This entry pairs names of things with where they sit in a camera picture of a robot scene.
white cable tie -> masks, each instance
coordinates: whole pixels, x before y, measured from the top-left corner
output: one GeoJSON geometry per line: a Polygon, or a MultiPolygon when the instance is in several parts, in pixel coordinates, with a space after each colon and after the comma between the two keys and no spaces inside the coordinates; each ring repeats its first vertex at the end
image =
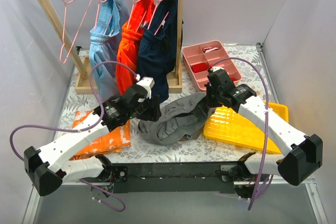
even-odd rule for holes
{"type": "Polygon", "coordinates": [[[272,111],[272,110],[273,110],[273,109],[272,109],[272,108],[270,108],[270,107],[268,107],[268,109],[266,109],[266,108],[265,108],[265,112],[264,112],[264,113],[266,113],[266,112],[268,112],[268,113],[269,113],[269,112],[270,112],[270,111],[272,111]]]}

gray cloth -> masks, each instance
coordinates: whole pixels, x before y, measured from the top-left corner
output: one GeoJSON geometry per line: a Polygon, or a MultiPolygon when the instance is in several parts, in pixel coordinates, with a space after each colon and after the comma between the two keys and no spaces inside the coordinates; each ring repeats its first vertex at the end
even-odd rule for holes
{"type": "Polygon", "coordinates": [[[205,121],[214,112],[206,106],[205,92],[177,99],[161,109],[157,122],[140,121],[140,136],[153,144],[172,144],[196,139],[205,121]]]}

clothing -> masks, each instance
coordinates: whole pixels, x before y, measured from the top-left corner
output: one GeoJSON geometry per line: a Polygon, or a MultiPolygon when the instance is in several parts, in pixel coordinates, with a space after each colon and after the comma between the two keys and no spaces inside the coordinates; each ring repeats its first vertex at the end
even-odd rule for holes
{"type": "MultiPolygon", "coordinates": [[[[124,0],[107,0],[101,4],[96,30],[93,28],[90,31],[89,59],[91,69],[101,62],[117,60],[121,27],[128,18],[128,9],[124,0]]],[[[111,96],[119,94],[115,75],[116,66],[114,64],[101,65],[93,72],[99,97],[103,102],[111,96]]]]}
{"type": "MultiPolygon", "coordinates": [[[[76,111],[72,128],[84,121],[92,111],[76,111]]],[[[77,152],[70,160],[85,159],[98,154],[120,153],[124,147],[131,146],[130,121],[115,128],[110,133],[97,138],[91,144],[77,152]]]]}
{"type": "Polygon", "coordinates": [[[145,27],[140,41],[136,72],[143,77],[152,77],[155,81],[152,95],[160,95],[160,102],[169,97],[166,75],[173,71],[176,63],[177,49],[177,0],[163,0],[158,5],[152,24],[145,27]]]}
{"type": "MultiPolygon", "coordinates": [[[[143,34],[140,23],[149,22],[155,9],[154,0],[139,0],[133,9],[128,22],[122,26],[122,39],[119,45],[117,61],[130,67],[134,72],[137,70],[139,44],[143,34]]],[[[120,94],[135,83],[134,76],[123,66],[115,67],[117,83],[120,94]]]]}
{"type": "Polygon", "coordinates": [[[140,137],[161,145],[197,139],[205,121],[215,112],[207,107],[205,96],[205,92],[199,92],[182,97],[162,108],[157,122],[140,121],[140,137]]]}

navy blue shirt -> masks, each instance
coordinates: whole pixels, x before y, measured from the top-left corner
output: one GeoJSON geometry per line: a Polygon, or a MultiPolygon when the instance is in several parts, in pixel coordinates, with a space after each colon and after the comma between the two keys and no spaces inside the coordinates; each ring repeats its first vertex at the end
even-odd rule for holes
{"type": "Polygon", "coordinates": [[[155,85],[152,95],[160,95],[160,103],[169,97],[166,75],[173,71],[177,48],[177,0],[163,0],[158,5],[150,29],[145,27],[140,41],[136,72],[143,77],[152,77],[155,85]],[[164,26],[159,29],[163,18],[169,12],[164,26]]]}

red item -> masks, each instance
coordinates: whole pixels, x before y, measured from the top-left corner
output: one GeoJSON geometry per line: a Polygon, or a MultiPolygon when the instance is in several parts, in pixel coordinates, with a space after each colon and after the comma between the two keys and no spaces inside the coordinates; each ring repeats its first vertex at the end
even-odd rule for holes
{"type": "MultiPolygon", "coordinates": [[[[137,2],[132,16],[122,26],[122,38],[119,44],[117,62],[125,64],[134,72],[137,70],[139,45],[144,31],[142,22],[151,20],[154,9],[154,0],[137,2]]],[[[135,84],[135,79],[131,72],[120,65],[116,65],[115,75],[120,94],[124,94],[127,88],[135,84]]]]}
{"type": "Polygon", "coordinates": [[[219,49],[218,47],[205,47],[205,48],[202,49],[202,51],[203,51],[203,53],[206,53],[206,52],[216,51],[218,49],[219,49]]]}
{"type": "Polygon", "coordinates": [[[206,71],[207,69],[208,69],[208,65],[205,62],[191,66],[191,70],[194,73],[203,72],[203,71],[206,71]]]}

